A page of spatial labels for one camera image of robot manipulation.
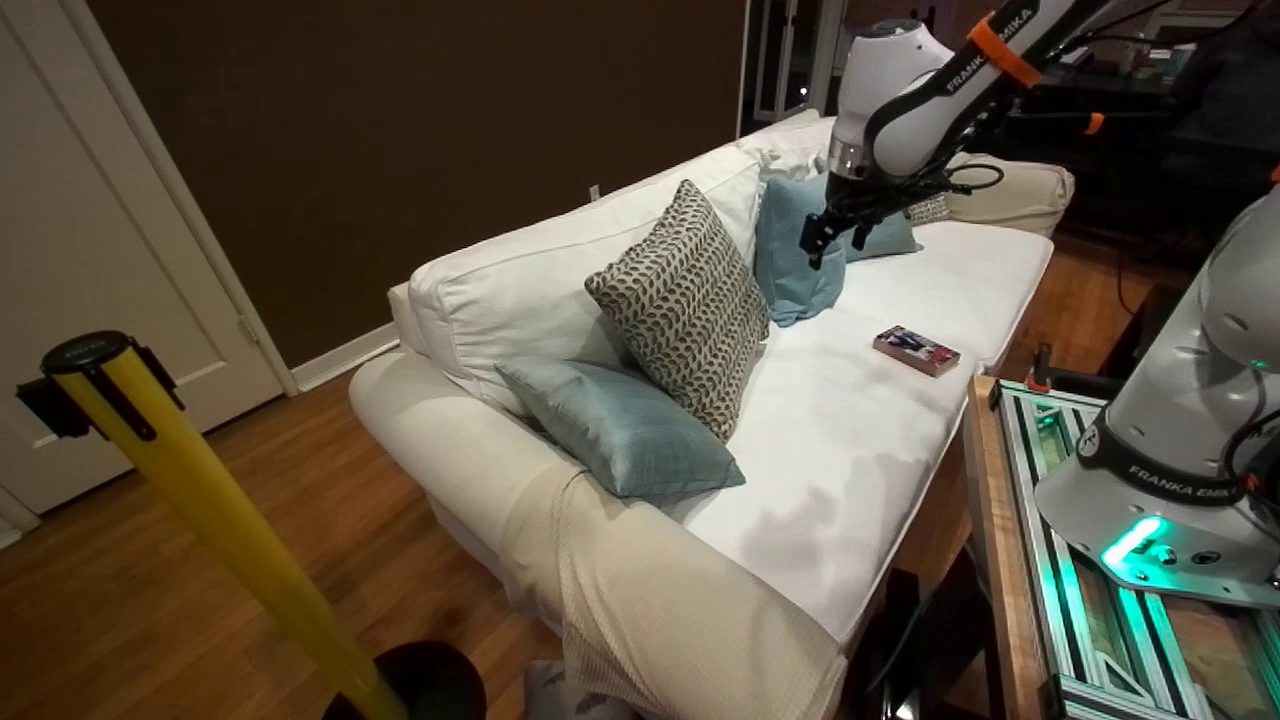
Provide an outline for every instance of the white couch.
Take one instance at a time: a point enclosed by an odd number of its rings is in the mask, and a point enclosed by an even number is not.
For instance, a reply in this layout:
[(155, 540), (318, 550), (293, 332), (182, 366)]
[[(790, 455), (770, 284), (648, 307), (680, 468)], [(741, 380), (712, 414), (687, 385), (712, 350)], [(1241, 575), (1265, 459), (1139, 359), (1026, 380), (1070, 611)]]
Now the white couch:
[[(495, 365), (621, 365), (583, 274), (637, 242), (680, 180), (749, 261), (762, 167), (820, 161), (830, 126), (797, 116), (390, 290), (403, 343), (355, 371), (351, 405), (441, 528), (561, 630), (581, 692), (654, 716), (830, 716), (968, 377), (999, 359), (1041, 284), (1073, 174), (1005, 165), (999, 189), (916, 209), (922, 252), (848, 263), (838, 307), (773, 326), (729, 441), (743, 487), (677, 506), (605, 496), (528, 427)], [(931, 380), (883, 359), (874, 334), (894, 322), (962, 348), (962, 366)]]

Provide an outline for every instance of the green led light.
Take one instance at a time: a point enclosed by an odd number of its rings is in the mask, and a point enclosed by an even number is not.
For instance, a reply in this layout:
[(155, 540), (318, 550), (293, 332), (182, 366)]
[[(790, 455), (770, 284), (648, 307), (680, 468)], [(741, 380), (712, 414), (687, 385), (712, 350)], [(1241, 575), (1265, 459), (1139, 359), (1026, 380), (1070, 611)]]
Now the green led light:
[(1135, 550), (1144, 540), (1152, 540), (1166, 528), (1166, 515), (1135, 519), (1108, 550), (1106, 562), (1117, 573), (1123, 567), (1123, 555)]

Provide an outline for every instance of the teal pillow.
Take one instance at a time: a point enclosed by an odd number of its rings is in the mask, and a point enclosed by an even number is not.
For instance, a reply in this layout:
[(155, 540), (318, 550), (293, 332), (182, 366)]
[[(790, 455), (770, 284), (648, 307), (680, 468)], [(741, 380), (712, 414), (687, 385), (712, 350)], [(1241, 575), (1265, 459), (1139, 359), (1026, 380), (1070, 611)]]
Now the teal pillow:
[(826, 252), (826, 269), (810, 269), (800, 230), (810, 214), (826, 210), (826, 193), (830, 174), (773, 174), (764, 185), (751, 274), (773, 322), (800, 322), (831, 307), (846, 290), (846, 263), (916, 246), (909, 214), (898, 210), (874, 229), (859, 252), (853, 246), (853, 230), (841, 230)]
[(672, 394), (605, 365), (500, 365), (513, 394), (621, 501), (677, 503), (743, 483), (729, 447)]

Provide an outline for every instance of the smartphone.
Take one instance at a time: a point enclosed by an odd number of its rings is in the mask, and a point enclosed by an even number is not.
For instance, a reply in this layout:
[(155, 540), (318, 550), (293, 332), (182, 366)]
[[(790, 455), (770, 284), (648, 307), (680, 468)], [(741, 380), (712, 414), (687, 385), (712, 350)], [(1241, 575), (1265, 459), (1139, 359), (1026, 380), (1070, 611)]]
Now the smartphone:
[(924, 371), (924, 377), (943, 377), (950, 366), (962, 365), (962, 350), (953, 350), (950, 343), (938, 343), (922, 332), (909, 332), (904, 322), (894, 322), (890, 332), (880, 332), (874, 338), (874, 348)]

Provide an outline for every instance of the throw pillow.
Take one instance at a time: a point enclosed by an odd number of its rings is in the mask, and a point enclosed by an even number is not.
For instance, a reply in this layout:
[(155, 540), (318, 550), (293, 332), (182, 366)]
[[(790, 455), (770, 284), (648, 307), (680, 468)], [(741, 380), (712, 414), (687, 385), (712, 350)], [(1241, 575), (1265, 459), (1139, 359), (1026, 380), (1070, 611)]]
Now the throw pillow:
[(605, 365), (500, 365), (528, 414), (569, 447), (605, 492), (677, 503), (743, 483), (729, 447), (672, 394)]
[(589, 290), (637, 365), (729, 435), (770, 307), (712, 204), (685, 180), (657, 229), (589, 274)]
[(904, 210), (880, 220), (866, 246), (853, 246), (853, 230), (841, 230), (820, 269), (810, 269), (800, 246), (804, 220), (826, 210), (830, 174), (770, 174), (762, 214), (758, 214), (758, 261), (751, 274), (770, 300), (770, 318), (800, 322), (831, 307), (846, 290), (846, 263), (874, 255), (902, 255), (916, 246)]

